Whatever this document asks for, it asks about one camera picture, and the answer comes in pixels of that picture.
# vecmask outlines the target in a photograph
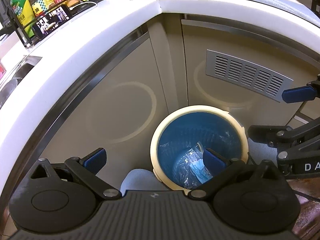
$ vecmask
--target ribbed black surface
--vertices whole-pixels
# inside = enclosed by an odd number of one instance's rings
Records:
[[[297,240],[290,232],[272,236],[238,232],[220,222],[207,203],[189,200],[181,191],[129,191],[120,200],[104,202],[88,223],[73,231],[44,236],[18,231],[11,239]]]

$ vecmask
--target pink object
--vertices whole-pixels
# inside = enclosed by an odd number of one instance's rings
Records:
[[[0,65],[0,79],[2,79],[4,74],[5,74],[5,69]]]

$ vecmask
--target cabinet door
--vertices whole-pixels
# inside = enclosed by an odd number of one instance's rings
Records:
[[[278,102],[236,84],[206,75],[207,50],[227,54],[273,70],[293,80],[291,87],[314,80],[318,70],[295,56],[242,35],[183,25],[188,103],[230,112],[246,129],[250,125],[286,125],[301,103]]]
[[[152,170],[151,138],[167,115],[153,49],[147,39],[86,96],[41,157],[59,163],[103,147],[108,160],[97,176],[120,188],[132,169]]]

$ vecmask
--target metal vent grille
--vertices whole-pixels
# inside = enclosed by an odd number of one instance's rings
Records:
[[[245,87],[278,102],[292,79],[240,58],[207,50],[206,74]]]

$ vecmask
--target kitchen counter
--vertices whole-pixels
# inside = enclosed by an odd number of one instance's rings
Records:
[[[114,44],[161,13],[207,15],[248,23],[320,54],[318,27],[253,1],[104,0],[59,28],[30,53],[42,59],[0,110],[0,192],[29,137],[61,95]]]

